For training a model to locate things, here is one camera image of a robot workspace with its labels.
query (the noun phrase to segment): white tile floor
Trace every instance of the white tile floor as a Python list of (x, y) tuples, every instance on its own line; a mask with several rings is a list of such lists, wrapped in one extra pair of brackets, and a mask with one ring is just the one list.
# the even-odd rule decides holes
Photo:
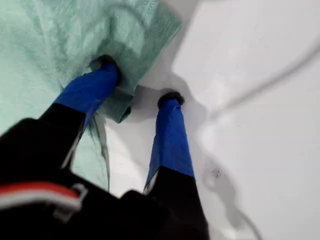
[(106, 122), (111, 192), (142, 190), (159, 90), (173, 87), (186, 97), (198, 189), (216, 239), (316, 239), (320, 1), (167, 1), (183, 32), (142, 81), (132, 115)]

